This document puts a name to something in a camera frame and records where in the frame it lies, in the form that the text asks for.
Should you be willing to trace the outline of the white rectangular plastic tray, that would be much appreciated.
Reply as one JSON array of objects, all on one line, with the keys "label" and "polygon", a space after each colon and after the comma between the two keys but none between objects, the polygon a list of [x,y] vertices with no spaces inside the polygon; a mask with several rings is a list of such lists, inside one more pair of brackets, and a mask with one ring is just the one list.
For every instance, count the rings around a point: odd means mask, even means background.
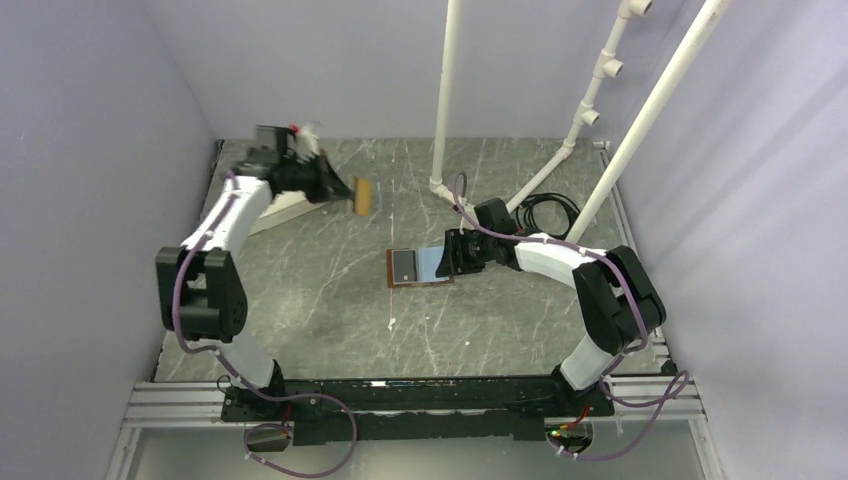
[{"label": "white rectangular plastic tray", "polygon": [[252,226],[249,235],[277,227],[301,215],[314,211],[322,203],[310,203],[303,192],[285,192],[278,195]]}]

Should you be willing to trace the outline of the gold credit card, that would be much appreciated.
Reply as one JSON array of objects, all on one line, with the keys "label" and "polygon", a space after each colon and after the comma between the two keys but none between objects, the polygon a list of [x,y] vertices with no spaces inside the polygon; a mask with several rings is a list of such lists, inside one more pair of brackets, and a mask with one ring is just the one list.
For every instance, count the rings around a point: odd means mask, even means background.
[{"label": "gold credit card", "polygon": [[373,205],[373,185],[362,177],[353,180],[352,212],[358,216],[368,217]]}]

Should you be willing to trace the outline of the brown leather card holder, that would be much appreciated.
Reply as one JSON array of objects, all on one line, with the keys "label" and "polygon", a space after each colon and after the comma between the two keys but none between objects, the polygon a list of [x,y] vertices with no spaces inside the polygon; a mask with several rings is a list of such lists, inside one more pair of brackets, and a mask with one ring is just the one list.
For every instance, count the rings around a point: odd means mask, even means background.
[{"label": "brown leather card holder", "polygon": [[438,276],[437,268],[444,253],[443,246],[386,251],[387,286],[389,289],[452,284],[452,275]]}]

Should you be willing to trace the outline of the black credit card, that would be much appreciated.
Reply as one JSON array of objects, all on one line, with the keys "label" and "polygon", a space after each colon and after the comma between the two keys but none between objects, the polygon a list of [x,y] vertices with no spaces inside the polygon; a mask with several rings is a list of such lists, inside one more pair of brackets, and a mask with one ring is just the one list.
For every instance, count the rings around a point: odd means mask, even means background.
[{"label": "black credit card", "polygon": [[393,285],[412,284],[418,281],[418,260],[415,250],[392,250],[390,260]]}]

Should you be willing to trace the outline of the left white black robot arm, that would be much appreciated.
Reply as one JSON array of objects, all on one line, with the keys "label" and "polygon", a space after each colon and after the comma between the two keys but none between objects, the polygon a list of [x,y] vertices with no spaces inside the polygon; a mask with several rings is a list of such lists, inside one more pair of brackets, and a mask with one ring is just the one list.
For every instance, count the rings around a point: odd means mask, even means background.
[{"label": "left white black robot arm", "polygon": [[222,190],[196,230],[155,257],[162,323],[188,355],[214,357],[248,407],[279,417],[288,394],[279,363],[246,330],[249,301],[236,258],[275,198],[301,192],[310,203],[352,201],[355,191],[332,168],[324,149],[296,154],[251,148],[223,175]]}]

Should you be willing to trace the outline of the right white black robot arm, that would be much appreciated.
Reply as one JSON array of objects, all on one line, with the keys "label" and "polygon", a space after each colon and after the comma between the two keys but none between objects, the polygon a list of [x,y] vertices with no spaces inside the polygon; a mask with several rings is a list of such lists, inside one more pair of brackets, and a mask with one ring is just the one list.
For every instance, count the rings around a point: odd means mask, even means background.
[{"label": "right white black robot arm", "polygon": [[576,292],[585,327],[577,347],[552,371],[551,401],[574,415],[590,391],[626,352],[644,345],[667,311],[638,255],[627,246],[610,250],[565,244],[546,233],[494,236],[479,230],[445,232],[439,276],[480,273],[489,262],[539,274]]}]

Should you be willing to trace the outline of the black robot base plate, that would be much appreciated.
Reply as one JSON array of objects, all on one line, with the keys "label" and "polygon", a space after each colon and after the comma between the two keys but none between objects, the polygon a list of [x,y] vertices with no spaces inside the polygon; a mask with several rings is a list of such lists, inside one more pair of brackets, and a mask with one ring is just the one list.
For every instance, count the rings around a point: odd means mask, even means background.
[{"label": "black robot base plate", "polygon": [[[544,418],[586,418],[599,407],[611,415],[612,402],[597,388],[571,401],[549,375],[285,380],[287,400],[266,401],[235,386],[225,391],[225,420],[287,421],[297,446],[328,442],[510,437],[542,441]],[[483,409],[480,416],[433,418],[401,414],[385,418],[354,411]]]}]

